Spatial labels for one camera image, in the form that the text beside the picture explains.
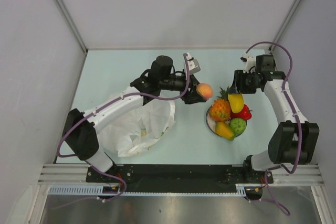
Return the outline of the orange pink fake peach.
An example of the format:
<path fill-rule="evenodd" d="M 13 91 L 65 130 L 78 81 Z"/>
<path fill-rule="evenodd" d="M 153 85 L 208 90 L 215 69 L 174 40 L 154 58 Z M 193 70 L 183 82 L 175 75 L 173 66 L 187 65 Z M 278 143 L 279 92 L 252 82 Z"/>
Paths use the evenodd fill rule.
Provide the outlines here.
<path fill-rule="evenodd" d="M 209 100 L 214 94 L 212 87 L 207 83 L 199 83 L 196 87 L 196 91 L 205 100 Z"/>

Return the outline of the yellow fake mango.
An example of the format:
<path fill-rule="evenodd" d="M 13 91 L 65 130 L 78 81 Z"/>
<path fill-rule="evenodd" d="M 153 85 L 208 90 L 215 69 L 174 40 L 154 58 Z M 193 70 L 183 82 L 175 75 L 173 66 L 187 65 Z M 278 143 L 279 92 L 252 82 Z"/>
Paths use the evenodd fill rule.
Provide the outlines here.
<path fill-rule="evenodd" d="M 239 113 L 244 107 L 244 98 L 242 94 L 229 94 L 228 101 L 233 113 Z"/>

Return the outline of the red fake pepper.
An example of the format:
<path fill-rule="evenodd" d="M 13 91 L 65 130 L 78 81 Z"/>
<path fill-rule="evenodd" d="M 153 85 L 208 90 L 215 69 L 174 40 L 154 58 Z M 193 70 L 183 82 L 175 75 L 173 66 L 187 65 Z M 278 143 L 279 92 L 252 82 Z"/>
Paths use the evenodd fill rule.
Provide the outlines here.
<path fill-rule="evenodd" d="M 235 119 L 235 118 L 240 118 L 243 119 L 245 121 L 248 121 L 252 118 L 252 110 L 250 110 L 250 108 L 245 104 L 243 109 L 238 112 L 238 113 L 234 113 L 232 112 L 230 115 L 231 119 Z"/>

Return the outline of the orange fake pineapple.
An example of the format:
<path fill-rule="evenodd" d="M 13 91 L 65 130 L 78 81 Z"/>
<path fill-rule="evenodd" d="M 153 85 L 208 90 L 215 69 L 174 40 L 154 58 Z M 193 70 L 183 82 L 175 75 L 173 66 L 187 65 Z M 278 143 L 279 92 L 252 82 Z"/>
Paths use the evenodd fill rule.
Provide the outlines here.
<path fill-rule="evenodd" d="M 209 115 L 216 122 L 226 122 L 229 120 L 230 114 L 231 107 L 227 90 L 220 88 L 219 96 L 210 107 Z"/>

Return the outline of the green fake fruit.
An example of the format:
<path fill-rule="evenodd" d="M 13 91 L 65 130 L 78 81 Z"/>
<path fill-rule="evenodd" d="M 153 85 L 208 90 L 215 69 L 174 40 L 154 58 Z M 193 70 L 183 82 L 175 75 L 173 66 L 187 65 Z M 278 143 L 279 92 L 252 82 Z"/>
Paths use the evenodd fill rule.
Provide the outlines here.
<path fill-rule="evenodd" d="M 246 129 L 247 122 L 241 118 L 234 118 L 231 119 L 229 126 L 232 128 L 236 135 L 241 135 Z"/>

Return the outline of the orange green fake papaya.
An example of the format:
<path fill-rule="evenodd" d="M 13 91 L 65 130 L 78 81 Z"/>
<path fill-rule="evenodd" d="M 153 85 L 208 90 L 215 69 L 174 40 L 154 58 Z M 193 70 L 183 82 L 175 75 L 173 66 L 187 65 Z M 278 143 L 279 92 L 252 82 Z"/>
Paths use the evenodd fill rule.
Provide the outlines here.
<path fill-rule="evenodd" d="M 235 133 L 232 128 L 225 122 L 217 122 L 215 124 L 215 133 L 229 141 L 233 141 L 235 138 Z"/>

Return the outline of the white plastic bag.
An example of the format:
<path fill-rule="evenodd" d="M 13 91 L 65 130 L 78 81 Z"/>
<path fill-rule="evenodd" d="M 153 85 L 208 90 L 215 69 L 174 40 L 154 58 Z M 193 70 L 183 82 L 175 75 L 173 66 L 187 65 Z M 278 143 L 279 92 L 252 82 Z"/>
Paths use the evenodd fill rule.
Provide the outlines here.
<path fill-rule="evenodd" d="M 150 150 L 175 123 L 175 102 L 154 99 L 113 120 L 98 134 L 105 151 L 131 157 Z"/>

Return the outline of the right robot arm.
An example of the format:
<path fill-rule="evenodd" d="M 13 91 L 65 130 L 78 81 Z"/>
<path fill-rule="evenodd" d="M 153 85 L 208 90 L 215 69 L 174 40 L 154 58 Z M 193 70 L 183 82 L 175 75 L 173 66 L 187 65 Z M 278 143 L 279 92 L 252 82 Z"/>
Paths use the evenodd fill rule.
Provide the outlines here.
<path fill-rule="evenodd" d="M 241 61 L 244 68 L 235 70 L 229 94 L 254 94 L 261 90 L 278 122 L 267 149 L 244 161 L 248 166 L 242 169 L 243 179 L 254 183 L 261 172 L 284 168 L 286 164 L 292 164 L 292 169 L 285 170 L 293 174 L 298 165 L 311 162 L 320 129 L 300 112 L 289 89 L 288 75 L 276 69 L 273 55 L 252 57 L 245 53 Z"/>

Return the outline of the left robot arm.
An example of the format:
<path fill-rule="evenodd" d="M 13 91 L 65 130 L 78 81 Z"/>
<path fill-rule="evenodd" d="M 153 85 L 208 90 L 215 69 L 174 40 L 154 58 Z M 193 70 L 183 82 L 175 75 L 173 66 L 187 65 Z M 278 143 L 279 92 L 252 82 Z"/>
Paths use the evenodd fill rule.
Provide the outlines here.
<path fill-rule="evenodd" d="M 183 71 L 175 71 L 172 58 L 158 56 L 150 69 L 146 69 L 116 97 L 86 112 L 71 110 L 66 118 L 61 142 L 67 143 L 73 156 L 91 165 L 103 181 L 112 181 L 116 175 L 115 163 L 99 144 L 98 133 L 102 129 L 152 100 L 163 101 L 165 98 L 160 96 L 162 90 L 178 92 L 179 95 L 171 99 L 182 99 L 185 104 L 206 102 L 212 97 L 211 88 L 194 76 L 200 71 L 198 61 L 189 53 L 184 53 L 183 58 Z"/>

